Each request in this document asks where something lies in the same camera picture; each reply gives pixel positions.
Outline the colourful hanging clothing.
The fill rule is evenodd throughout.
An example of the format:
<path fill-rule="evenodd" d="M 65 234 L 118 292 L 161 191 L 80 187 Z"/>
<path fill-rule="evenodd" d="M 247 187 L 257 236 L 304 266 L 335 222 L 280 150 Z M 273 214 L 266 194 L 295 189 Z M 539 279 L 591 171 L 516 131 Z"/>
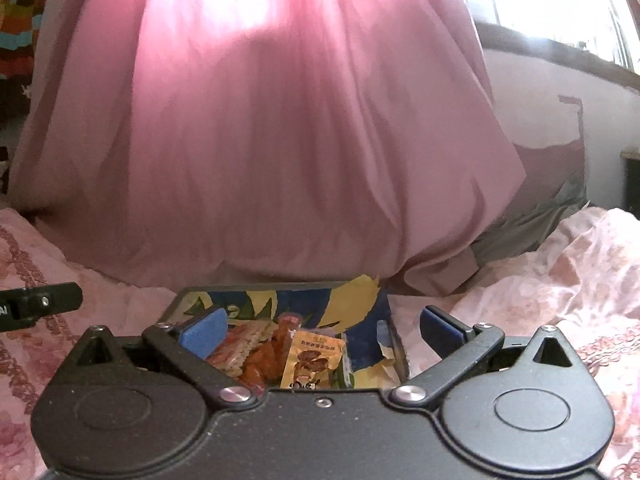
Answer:
<path fill-rule="evenodd" d="M 1 123 L 26 116 L 47 0 L 1 0 Z"/>

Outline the orange snack bag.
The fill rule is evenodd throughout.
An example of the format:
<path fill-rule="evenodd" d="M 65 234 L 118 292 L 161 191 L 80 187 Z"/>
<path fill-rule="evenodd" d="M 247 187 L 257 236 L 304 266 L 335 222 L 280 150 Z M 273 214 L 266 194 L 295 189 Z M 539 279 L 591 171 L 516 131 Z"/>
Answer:
<path fill-rule="evenodd" d="M 250 352 L 240 382 L 256 394 L 280 385 L 292 339 L 302 324 L 303 318 L 299 314 L 282 313 L 271 338 Z"/>

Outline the clear floral cracker pack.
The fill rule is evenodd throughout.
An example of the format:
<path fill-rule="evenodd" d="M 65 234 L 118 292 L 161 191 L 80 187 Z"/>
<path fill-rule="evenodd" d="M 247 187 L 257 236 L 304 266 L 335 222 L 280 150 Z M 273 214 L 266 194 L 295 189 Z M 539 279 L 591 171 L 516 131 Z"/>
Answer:
<path fill-rule="evenodd" d="M 239 378 L 243 365 L 261 344 L 267 342 L 277 324 L 263 318 L 230 325 L 224 341 L 205 359 L 205 361 L 231 378 Z"/>

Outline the pink curtain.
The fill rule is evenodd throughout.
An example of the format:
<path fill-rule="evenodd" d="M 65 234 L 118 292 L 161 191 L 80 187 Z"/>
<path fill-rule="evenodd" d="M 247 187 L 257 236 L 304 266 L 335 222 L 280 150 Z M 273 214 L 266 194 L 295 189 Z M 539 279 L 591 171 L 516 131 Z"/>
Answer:
<path fill-rule="evenodd" d="M 9 199 L 138 286 L 446 295 L 524 177 L 463 0 L 47 0 Z"/>

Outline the green wrapper packet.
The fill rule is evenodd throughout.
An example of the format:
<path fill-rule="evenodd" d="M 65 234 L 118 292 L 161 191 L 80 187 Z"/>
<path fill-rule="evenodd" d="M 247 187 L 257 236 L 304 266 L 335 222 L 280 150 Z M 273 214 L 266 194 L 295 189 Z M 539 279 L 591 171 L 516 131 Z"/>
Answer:
<path fill-rule="evenodd" d="M 345 349 L 337 368 L 330 373 L 330 385 L 336 390 L 350 390 L 355 388 L 355 377 L 352 372 L 352 361 L 349 359 L 348 350 Z"/>

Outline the dark bedside furniture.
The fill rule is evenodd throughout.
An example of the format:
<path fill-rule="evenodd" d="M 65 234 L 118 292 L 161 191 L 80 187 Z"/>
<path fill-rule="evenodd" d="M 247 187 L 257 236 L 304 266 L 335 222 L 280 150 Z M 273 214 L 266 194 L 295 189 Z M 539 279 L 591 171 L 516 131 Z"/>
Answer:
<path fill-rule="evenodd" d="M 636 218 L 640 216 L 640 151 L 638 148 L 620 153 L 624 163 L 624 208 Z"/>

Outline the grey green cloth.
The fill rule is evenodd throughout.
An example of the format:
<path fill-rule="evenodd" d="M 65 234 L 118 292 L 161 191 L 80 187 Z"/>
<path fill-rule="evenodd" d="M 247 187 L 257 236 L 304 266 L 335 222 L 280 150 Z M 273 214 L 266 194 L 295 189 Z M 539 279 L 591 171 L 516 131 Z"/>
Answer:
<path fill-rule="evenodd" d="M 480 266 L 533 252 L 560 221 L 588 203 L 582 140 L 516 148 L 526 178 L 503 216 L 472 244 Z"/>

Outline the gold snack packet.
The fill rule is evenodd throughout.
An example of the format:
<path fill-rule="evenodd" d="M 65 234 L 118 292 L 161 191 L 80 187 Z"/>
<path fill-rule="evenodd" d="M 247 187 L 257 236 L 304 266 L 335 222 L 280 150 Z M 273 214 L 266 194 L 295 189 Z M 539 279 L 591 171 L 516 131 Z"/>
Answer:
<path fill-rule="evenodd" d="M 280 387 L 285 389 L 329 389 L 346 353 L 344 340 L 308 330 L 293 337 Z"/>

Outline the floral pink bedsheet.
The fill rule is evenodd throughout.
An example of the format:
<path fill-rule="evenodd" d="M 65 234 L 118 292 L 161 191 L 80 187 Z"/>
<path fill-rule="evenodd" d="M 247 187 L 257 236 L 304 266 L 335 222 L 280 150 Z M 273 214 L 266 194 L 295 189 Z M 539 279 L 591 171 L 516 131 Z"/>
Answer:
<path fill-rule="evenodd" d="M 75 282 L 80 310 L 1 337 L 1 474 L 35 479 L 44 463 L 29 416 L 40 392 L 78 336 L 103 324 L 137 335 L 158 320 L 174 293 L 111 280 L 68 261 L 16 211 L 1 213 L 5 289 Z M 586 208 L 563 220 L 534 252 L 489 263 L 458 294 L 437 305 L 462 322 L 486 321 L 526 336 L 559 327 L 582 357 L 615 414 L 601 471 L 639 474 L 639 223 L 619 209 Z"/>

